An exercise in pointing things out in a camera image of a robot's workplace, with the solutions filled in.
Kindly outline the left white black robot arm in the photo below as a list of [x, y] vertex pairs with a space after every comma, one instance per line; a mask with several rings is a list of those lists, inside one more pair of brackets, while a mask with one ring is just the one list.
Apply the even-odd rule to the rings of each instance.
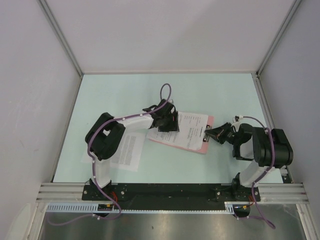
[[158, 105], [143, 111], [118, 118], [104, 112], [85, 136], [87, 153], [92, 158], [93, 194], [100, 200], [110, 196], [111, 158], [120, 152], [126, 134], [149, 129], [157, 129], [160, 133], [179, 132], [178, 111], [173, 103], [162, 99]]

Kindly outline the white printed paper sheet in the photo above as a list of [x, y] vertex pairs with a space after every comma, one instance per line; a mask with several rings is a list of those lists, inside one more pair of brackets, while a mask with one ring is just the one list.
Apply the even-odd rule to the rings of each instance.
[[145, 133], [131, 132], [126, 134], [117, 152], [110, 158], [110, 167], [137, 172], [145, 139]]

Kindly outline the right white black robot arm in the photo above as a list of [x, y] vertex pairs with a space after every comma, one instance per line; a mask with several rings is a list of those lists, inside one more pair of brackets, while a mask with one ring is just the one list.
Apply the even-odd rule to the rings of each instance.
[[254, 127], [248, 123], [227, 122], [207, 129], [205, 134], [219, 144], [232, 145], [232, 157], [250, 164], [224, 189], [236, 201], [256, 196], [258, 183], [271, 171], [290, 165], [294, 152], [282, 129]]

